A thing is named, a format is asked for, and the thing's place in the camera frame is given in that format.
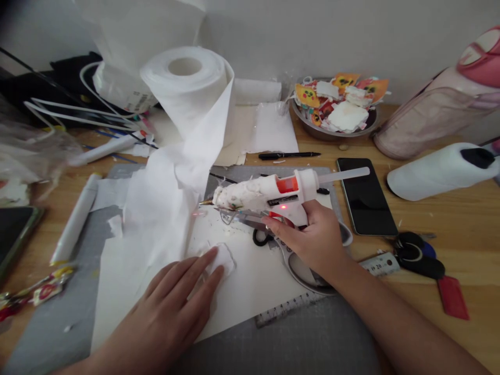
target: glue gun nozzle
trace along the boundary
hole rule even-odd
[[[213,198],[206,199],[203,202],[200,202],[199,205],[200,206],[212,206],[213,205],[212,200],[213,200]]]

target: black cap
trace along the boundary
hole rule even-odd
[[[491,152],[480,147],[464,149],[460,153],[462,158],[481,169],[488,169],[495,161],[495,157]]]

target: black phone screen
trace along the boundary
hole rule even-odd
[[[0,264],[21,236],[32,215],[32,207],[0,209]]]
[[[342,181],[355,232],[362,235],[398,235],[397,226],[370,159],[339,158],[337,164],[341,171],[370,168],[370,174],[367,176]]]

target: smartphone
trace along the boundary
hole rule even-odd
[[[0,283],[43,214],[36,207],[0,208]]]
[[[342,180],[354,231],[360,235],[397,236],[398,230],[370,159],[339,158],[339,171],[368,167],[367,176]]]

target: black fabric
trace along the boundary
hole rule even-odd
[[[464,149],[460,153],[466,161],[481,169],[488,169],[495,161],[491,152],[480,147]]]
[[[101,111],[109,111],[109,109],[101,101],[99,101],[94,96],[94,94],[92,94],[83,85],[80,80],[80,70],[84,66],[101,60],[102,58],[99,54],[90,52],[88,55],[51,62],[51,67],[53,68],[53,70],[45,71],[43,72],[43,74],[64,87],[64,89],[69,91],[74,97],[83,100],[88,107]],[[84,76],[86,83],[94,91],[95,89],[92,82],[92,76],[95,73],[95,70],[96,67],[89,69]],[[23,103],[24,101],[31,102],[31,98],[34,97],[60,104],[67,104],[77,107],[82,106],[81,103],[75,102],[59,88],[46,82],[43,78],[39,77],[35,73],[27,73],[21,76],[1,80],[0,93],[9,103],[11,103],[13,106],[18,108],[19,111],[28,116],[32,125],[41,128],[46,127],[45,123],[26,108]],[[122,113],[124,115],[127,114],[127,112],[121,110],[118,107],[114,106],[114,108],[119,113]],[[82,112],[74,111],[72,109],[56,107],[48,107],[47,109],[69,116],[82,115]],[[43,116],[51,123],[53,123],[53,120],[50,119],[49,116]],[[83,124],[78,121],[65,119],[63,120],[63,122],[67,127],[91,127],[91,125]]]

